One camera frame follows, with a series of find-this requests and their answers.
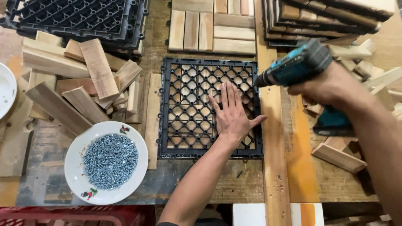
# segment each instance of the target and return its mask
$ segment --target cordless drill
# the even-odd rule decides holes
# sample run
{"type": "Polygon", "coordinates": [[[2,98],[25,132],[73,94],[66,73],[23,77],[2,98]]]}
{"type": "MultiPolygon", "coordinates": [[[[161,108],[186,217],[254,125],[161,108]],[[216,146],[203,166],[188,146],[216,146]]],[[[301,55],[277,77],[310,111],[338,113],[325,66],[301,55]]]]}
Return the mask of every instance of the cordless drill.
{"type": "MultiPolygon", "coordinates": [[[[275,61],[254,81],[257,88],[280,85],[284,87],[303,83],[325,71],[332,62],[332,54],[318,39],[292,50],[275,61]]],[[[322,136],[354,136],[347,116],[332,106],[324,106],[313,131],[322,136]]]]}

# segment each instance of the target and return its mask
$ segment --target workbench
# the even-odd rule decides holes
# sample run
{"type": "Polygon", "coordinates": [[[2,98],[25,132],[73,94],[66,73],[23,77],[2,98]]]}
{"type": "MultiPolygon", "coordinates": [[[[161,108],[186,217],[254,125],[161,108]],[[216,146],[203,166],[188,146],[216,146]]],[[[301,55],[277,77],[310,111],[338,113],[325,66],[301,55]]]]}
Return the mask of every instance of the workbench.
{"type": "MultiPolygon", "coordinates": [[[[150,14],[146,22],[143,57],[139,65],[144,72],[141,86],[145,87],[140,106],[147,105],[149,77],[151,73],[160,73],[163,57],[201,58],[223,60],[247,60],[255,58],[228,57],[223,55],[170,53],[164,44],[168,38],[169,28],[166,21],[170,19],[169,0],[151,0],[150,14]]],[[[371,63],[379,68],[389,70],[402,65],[402,21],[399,11],[384,22],[380,32],[360,37],[357,44],[372,39],[378,49],[373,54],[371,63]]],[[[13,30],[0,27],[0,62],[6,64],[11,56],[20,56],[22,37],[13,30]]],[[[303,153],[325,140],[312,133],[310,128],[315,119],[302,111],[303,106],[281,90],[282,117],[287,154],[302,150],[303,153]]],[[[146,121],[146,107],[140,116],[146,121]]],[[[36,120],[34,135],[27,162],[27,172],[23,177],[0,178],[0,206],[47,206],[47,205],[86,205],[74,196],[64,176],[64,158],[74,139],[74,135],[56,120],[47,122],[36,120]]],[[[134,125],[144,136],[146,124],[134,125]]],[[[315,171],[316,184],[313,190],[318,193],[318,200],[312,202],[351,202],[378,201],[376,195],[366,196],[359,182],[352,174],[325,161],[307,155],[309,164],[315,171]]],[[[301,161],[297,155],[287,159],[289,165],[301,161]]],[[[138,189],[127,199],[118,204],[156,204],[166,203],[176,185],[194,164],[193,160],[158,160],[156,170],[148,170],[138,189]]],[[[294,178],[289,174],[290,200],[292,203],[308,202],[300,198],[295,191],[294,178]]],[[[261,160],[229,160],[226,164],[211,203],[263,203],[263,166],[261,160]]]]}

